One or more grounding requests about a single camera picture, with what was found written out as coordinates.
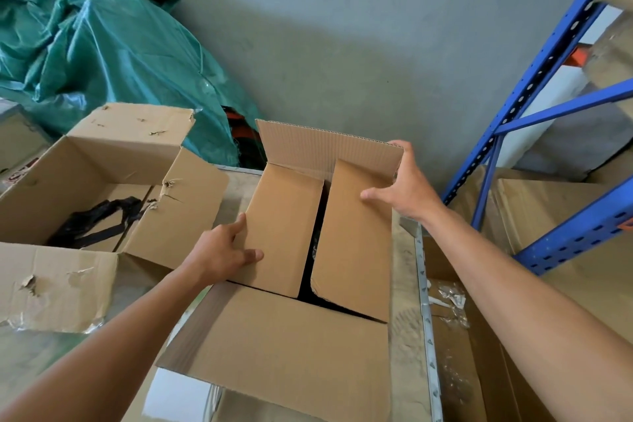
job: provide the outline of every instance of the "blue metal beam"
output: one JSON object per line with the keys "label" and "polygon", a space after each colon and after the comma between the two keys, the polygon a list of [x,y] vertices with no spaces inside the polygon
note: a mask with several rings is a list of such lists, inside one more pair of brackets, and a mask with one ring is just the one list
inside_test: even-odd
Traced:
{"label": "blue metal beam", "polygon": [[474,150],[468,155],[442,193],[444,203],[448,204],[455,197],[457,189],[463,185],[472,171],[485,160],[495,140],[493,135],[499,126],[514,120],[523,113],[595,21],[604,8],[604,4],[592,3],[592,1],[574,0],[530,67],[512,90],[509,98],[506,99],[493,122],[479,139]]}
{"label": "blue metal beam", "polygon": [[499,153],[501,152],[501,144],[505,135],[499,135],[495,137],[493,142],[493,149],[490,152],[490,159],[486,166],[486,175],[484,177],[484,183],[479,191],[479,197],[477,198],[477,205],[475,206],[475,214],[473,215],[471,226],[477,231],[481,228],[481,221],[484,218],[484,211],[486,210],[486,201],[488,200],[488,191],[495,178],[495,167],[497,166],[497,160],[499,159]]}
{"label": "blue metal beam", "polygon": [[536,112],[535,114],[530,114],[520,119],[514,119],[513,121],[500,125],[499,128],[495,130],[495,135],[507,134],[508,132],[550,121],[557,117],[574,114],[574,112],[580,112],[586,108],[601,106],[602,104],[608,104],[610,102],[618,102],[631,97],[633,97],[633,79],[620,82],[619,84],[597,90],[587,95],[582,95],[581,97],[574,98],[558,106],[547,108],[541,112]]}
{"label": "blue metal beam", "polygon": [[537,275],[591,250],[621,232],[618,226],[633,218],[633,176],[610,190],[515,258]]}

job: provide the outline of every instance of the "green tarp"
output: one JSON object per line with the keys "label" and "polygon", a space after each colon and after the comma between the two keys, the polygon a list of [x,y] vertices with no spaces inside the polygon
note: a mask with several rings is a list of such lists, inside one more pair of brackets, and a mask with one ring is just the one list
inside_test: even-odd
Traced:
{"label": "green tarp", "polygon": [[185,146],[238,165],[222,106],[255,128],[241,87],[169,11],[178,0],[0,0],[0,97],[53,134],[105,102],[198,110]]}

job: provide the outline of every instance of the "black strap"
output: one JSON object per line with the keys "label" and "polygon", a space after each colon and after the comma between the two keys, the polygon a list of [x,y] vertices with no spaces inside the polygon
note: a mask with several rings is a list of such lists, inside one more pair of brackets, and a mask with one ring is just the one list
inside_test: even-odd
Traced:
{"label": "black strap", "polygon": [[[81,249],[102,240],[107,240],[125,232],[136,220],[143,217],[143,201],[136,197],[117,200],[104,200],[90,210],[73,212],[64,224],[51,236],[46,245],[65,247],[67,249]],[[121,223],[94,234],[90,232],[101,220],[110,217],[121,210]]]}

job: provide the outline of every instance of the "gray wall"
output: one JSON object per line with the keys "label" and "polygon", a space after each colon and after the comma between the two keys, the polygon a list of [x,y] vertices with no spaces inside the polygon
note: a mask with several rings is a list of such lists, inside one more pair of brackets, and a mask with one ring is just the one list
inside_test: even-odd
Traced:
{"label": "gray wall", "polygon": [[182,0],[269,119],[411,140],[441,188],[572,0]]}

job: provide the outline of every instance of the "person's left hand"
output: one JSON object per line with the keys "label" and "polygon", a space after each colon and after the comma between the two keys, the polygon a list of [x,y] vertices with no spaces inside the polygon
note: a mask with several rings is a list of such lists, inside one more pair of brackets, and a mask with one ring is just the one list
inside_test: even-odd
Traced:
{"label": "person's left hand", "polygon": [[264,258],[261,250],[233,248],[233,239],[245,228],[246,214],[242,213],[234,223],[204,232],[181,267],[195,271],[201,284],[208,286],[228,279],[242,266],[259,262]]}

